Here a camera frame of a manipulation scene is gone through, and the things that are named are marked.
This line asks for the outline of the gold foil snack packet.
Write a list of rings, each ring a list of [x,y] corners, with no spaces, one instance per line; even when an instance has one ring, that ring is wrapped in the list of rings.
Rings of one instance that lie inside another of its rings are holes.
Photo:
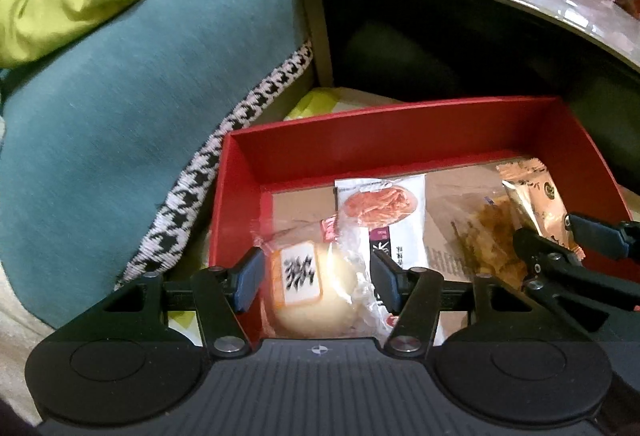
[[[585,252],[570,232],[564,202],[548,167],[538,158],[530,158],[501,163],[496,169],[521,227],[570,250],[580,265]]]

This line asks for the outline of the clear bag steamed cake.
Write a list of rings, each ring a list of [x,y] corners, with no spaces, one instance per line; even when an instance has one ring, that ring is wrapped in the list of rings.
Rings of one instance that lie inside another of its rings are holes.
[[[356,239],[334,215],[315,221],[257,226],[265,254],[260,320],[266,338],[376,338],[383,343],[393,315],[376,297]]]

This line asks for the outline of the green white checkered tablecloth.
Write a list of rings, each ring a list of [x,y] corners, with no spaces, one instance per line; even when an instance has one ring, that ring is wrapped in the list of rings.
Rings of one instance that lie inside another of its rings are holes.
[[[362,108],[399,104],[399,100],[390,97],[374,95],[347,88],[319,88],[307,92],[294,106],[285,111],[285,98],[279,97],[255,122],[255,124],[269,123],[278,119],[288,121],[301,118],[327,115],[332,112],[352,111]],[[212,212],[213,197],[208,196],[201,218],[192,230],[188,246],[183,252],[183,259],[178,269],[169,271],[172,278],[178,280],[189,276],[194,271],[203,269],[208,264],[209,224]],[[198,318],[194,312],[169,312],[168,327],[185,335],[194,345],[201,346],[202,339]]]

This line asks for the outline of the clear bag cornflake cookie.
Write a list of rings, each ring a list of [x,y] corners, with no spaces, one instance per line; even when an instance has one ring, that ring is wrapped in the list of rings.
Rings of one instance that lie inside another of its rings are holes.
[[[520,289],[527,267],[513,248],[515,231],[510,199],[502,191],[441,196],[428,206],[451,255],[464,273],[490,274]]]

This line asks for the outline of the white red snack packet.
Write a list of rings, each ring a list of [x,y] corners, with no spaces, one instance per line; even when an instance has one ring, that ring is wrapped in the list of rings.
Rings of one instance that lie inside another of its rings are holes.
[[[348,257],[370,265],[386,253],[401,268],[426,267],[426,175],[343,178],[334,183],[337,230]]]

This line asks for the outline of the red cardboard box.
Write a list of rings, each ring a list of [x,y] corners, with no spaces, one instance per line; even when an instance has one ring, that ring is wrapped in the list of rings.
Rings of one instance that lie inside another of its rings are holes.
[[[538,158],[571,212],[608,223],[630,213],[586,130],[561,100],[496,97],[403,104],[251,127],[224,140],[210,260],[230,267],[254,229],[315,221],[336,208],[343,178],[426,175],[428,260],[451,280],[466,277],[428,206],[441,196],[502,191],[498,164]]]

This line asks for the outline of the teal houndstooth-trimmed sofa cover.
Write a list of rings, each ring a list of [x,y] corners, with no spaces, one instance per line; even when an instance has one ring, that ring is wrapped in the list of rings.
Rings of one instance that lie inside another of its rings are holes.
[[[180,260],[224,135],[308,89],[303,0],[141,0],[1,77],[1,263],[60,327]]]

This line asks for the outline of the cream fleece blanket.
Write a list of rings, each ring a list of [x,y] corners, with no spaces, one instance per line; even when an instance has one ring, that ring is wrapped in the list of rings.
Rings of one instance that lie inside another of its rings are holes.
[[[30,352],[53,329],[27,312],[15,295],[6,272],[1,269],[1,398],[26,422],[38,425],[42,419],[25,381],[25,364]]]

